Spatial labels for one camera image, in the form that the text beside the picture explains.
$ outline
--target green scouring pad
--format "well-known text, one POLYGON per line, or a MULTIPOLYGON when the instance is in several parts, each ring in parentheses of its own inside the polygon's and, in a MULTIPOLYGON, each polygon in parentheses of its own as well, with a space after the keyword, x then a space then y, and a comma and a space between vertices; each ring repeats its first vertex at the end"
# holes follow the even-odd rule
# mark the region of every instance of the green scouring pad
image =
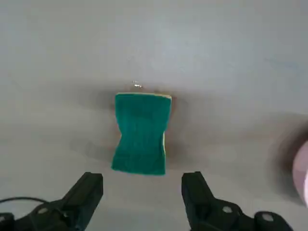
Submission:
POLYGON ((166 172, 165 130, 171 112, 171 96, 119 93, 115 116, 121 131, 112 169, 146 175, 166 172))

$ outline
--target black cable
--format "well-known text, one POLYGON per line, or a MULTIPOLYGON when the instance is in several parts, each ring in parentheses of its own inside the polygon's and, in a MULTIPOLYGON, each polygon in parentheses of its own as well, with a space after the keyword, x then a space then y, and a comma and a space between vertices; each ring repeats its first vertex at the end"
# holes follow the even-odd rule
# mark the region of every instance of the black cable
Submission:
POLYGON ((36 198, 36 197, 17 196, 17 197, 9 197, 9 198, 2 199, 0 200, 0 204, 8 202, 8 201, 36 201, 36 202, 41 202, 41 203, 48 203, 48 201, 45 201, 43 199, 36 198))

